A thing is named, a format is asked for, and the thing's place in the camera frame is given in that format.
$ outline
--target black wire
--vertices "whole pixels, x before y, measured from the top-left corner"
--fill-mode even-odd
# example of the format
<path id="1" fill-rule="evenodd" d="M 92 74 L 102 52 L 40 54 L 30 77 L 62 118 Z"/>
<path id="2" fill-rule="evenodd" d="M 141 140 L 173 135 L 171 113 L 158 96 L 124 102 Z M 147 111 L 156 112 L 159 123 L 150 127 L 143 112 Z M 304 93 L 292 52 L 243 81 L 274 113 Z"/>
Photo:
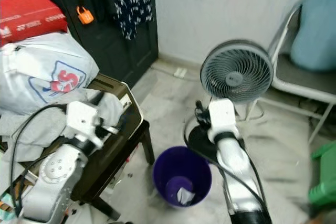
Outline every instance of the black wire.
<path id="1" fill-rule="evenodd" d="M 259 173 L 258 173 L 258 171 L 257 171 L 257 168 L 256 168 L 255 164 L 253 163 L 252 159 L 250 158 L 250 156 L 247 154 L 247 152 L 245 152 L 245 153 L 246 153 L 246 155 L 248 156 L 248 159 L 250 160 L 250 163 L 251 163 L 253 172 L 254 172 L 255 175 L 256 175 L 256 178 L 257 178 L 257 181 L 258 181 L 258 184 L 259 184 L 259 188 L 260 188 L 260 192 L 261 192 L 262 200 L 264 201 L 265 205 L 267 206 L 267 202 L 266 202 L 266 196 L 265 196 L 264 188 L 262 187 L 263 185 L 262 185 L 262 183 L 261 183 L 261 179 L 260 179 Z"/>
<path id="2" fill-rule="evenodd" d="M 19 130 L 19 133 L 17 134 L 17 137 L 15 139 L 14 145 L 13 145 L 13 150 L 12 150 L 12 158 L 10 160 L 10 173 L 9 173 L 9 191 L 10 191 L 10 196 L 12 197 L 12 201 L 13 201 L 13 207 L 14 207 L 14 213 L 16 215 L 16 217 L 19 217 L 21 209 L 22 209 L 22 205 L 20 205 L 19 207 L 16 205 L 16 200 L 15 200 L 15 191 L 14 191 L 14 180 L 13 180 L 13 175 L 14 175 L 14 160 L 15 160 L 15 154 L 16 154 L 16 147 L 17 144 L 19 142 L 19 139 L 21 138 L 21 135 L 24 131 L 24 129 L 27 127 L 27 125 L 32 121 L 32 119 L 34 117 L 36 117 L 39 113 L 41 113 L 42 111 L 48 109 L 48 108 L 60 108 L 62 110 L 64 110 L 66 105 L 63 104 L 51 104 L 51 105 L 47 105 L 39 110 L 37 110 L 36 112 L 34 112 L 27 120 L 26 122 L 23 124 L 23 126 L 21 127 L 21 129 Z"/>
<path id="3" fill-rule="evenodd" d="M 202 127 L 211 127 L 210 111 L 205 109 L 200 100 L 196 101 L 196 108 L 194 110 L 197 122 Z"/>
<path id="4" fill-rule="evenodd" d="M 187 121 L 186 123 L 184 124 L 184 127 L 183 127 L 183 139 L 184 139 L 184 143 L 186 144 L 186 146 L 188 146 L 188 140 L 186 138 L 186 130 L 187 130 L 187 127 L 188 125 L 190 124 L 190 122 L 192 121 L 192 119 L 194 119 L 194 116 L 191 116 Z M 261 205 L 261 208 L 263 210 L 263 212 L 266 214 L 266 218 L 268 219 L 268 221 L 270 221 L 271 223 L 271 217 L 270 217 L 270 214 L 269 214 L 269 211 L 268 211 L 268 208 L 267 208 L 267 205 L 266 205 L 266 197 L 265 197 L 265 192 L 264 192 L 264 189 L 262 187 L 262 183 L 261 183 L 261 180 L 260 180 L 260 177 L 259 177 L 259 174 L 257 172 L 257 169 L 256 169 L 256 166 L 255 164 L 252 162 L 251 158 L 248 156 L 249 160 L 250 160 L 250 163 L 251 163 L 251 166 L 252 166 L 252 169 L 256 175 L 256 178 L 258 180 L 258 184 L 259 184 L 259 189 L 260 189 L 260 193 L 261 193 L 261 196 L 262 196 L 262 199 L 259 197 L 258 194 L 256 194 L 244 181 L 242 181 L 240 178 L 238 178 L 236 175 L 234 175 L 233 173 L 231 173 L 229 170 L 225 169 L 224 167 L 221 167 L 219 164 L 216 164 L 214 163 L 214 165 L 216 165 L 219 169 L 219 172 L 220 174 L 223 176 L 225 174 L 223 174 L 223 172 L 225 172 L 227 175 L 229 175 L 231 178 L 233 178 L 234 180 L 238 181 L 241 185 L 243 185 L 256 199 L 257 201 L 260 203 Z"/>
<path id="5" fill-rule="evenodd" d="M 31 164 L 29 164 L 25 170 L 21 173 L 21 180 L 20 180 L 20 188 L 19 188 L 19 194 L 18 194 L 18 201 L 19 201 L 19 209 L 20 211 L 22 210 L 22 193 L 23 193 L 23 186 L 24 186 L 24 182 L 25 182 L 25 177 L 27 175 L 27 173 L 29 172 L 29 170 L 36 165 L 38 162 L 40 162 L 42 159 L 45 159 L 47 156 L 51 155 L 54 152 L 51 152 L 45 156 L 39 157 L 38 159 L 34 160 Z"/>

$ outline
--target white chair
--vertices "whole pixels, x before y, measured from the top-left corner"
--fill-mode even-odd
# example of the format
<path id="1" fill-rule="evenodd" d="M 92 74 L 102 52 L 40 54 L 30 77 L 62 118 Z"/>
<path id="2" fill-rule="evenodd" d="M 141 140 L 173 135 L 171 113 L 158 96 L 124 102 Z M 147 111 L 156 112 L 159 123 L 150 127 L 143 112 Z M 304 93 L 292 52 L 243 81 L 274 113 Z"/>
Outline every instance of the white chair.
<path id="1" fill-rule="evenodd" d="M 246 121 L 250 119 L 252 110 L 255 108 L 257 101 L 266 102 L 292 112 L 317 118 L 320 121 L 309 137 L 309 143 L 311 143 L 323 126 L 332 107 L 336 104 L 336 72 L 310 72 L 296 67 L 291 62 L 289 54 L 293 41 L 300 28 L 301 9 L 302 4 L 299 4 L 291 10 L 271 43 L 269 53 L 274 66 L 272 86 L 275 89 L 321 101 L 329 105 L 323 115 L 319 115 L 296 106 L 287 105 L 270 99 L 259 98 L 254 101 L 250 106 L 250 109 L 248 109 Z"/>

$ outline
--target green stool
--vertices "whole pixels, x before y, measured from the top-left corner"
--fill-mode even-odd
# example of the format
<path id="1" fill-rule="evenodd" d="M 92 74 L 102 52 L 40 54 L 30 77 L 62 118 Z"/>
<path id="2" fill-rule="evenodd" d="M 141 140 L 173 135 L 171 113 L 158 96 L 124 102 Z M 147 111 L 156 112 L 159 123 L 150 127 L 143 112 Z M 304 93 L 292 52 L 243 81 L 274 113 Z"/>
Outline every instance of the green stool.
<path id="1" fill-rule="evenodd" d="M 336 203 L 336 143 L 326 144 L 311 155 L 321 158 L 320 184 L 309 191 L 309 201 L 316 206 Z"/>

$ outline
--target fan grille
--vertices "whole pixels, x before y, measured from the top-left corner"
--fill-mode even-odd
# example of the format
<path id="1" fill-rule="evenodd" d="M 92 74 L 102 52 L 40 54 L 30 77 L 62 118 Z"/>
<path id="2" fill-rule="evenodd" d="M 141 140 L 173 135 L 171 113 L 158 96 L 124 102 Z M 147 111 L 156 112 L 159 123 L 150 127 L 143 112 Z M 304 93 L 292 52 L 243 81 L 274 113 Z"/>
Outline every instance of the fan grille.
<path id="1" fill-rule="evenodd" d="M 273 69 L 267 53 L 251 42 L 226 42 L 214 49 L 201 69 L 204 89 L 236 103 L 258 98 L 271 85 Z"/>

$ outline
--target blue cushion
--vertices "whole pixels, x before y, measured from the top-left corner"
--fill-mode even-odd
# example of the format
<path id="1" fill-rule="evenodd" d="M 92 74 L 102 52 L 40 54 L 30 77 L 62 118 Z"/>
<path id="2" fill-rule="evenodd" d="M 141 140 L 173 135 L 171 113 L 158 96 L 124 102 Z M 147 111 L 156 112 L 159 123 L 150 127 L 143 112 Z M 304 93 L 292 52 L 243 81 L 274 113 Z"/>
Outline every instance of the blue cushion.
<path id="1" fill-rule="evenodd" d="M 307 70 L 336 70 L 336 0 L 304 0 L 292 61 Z"/>

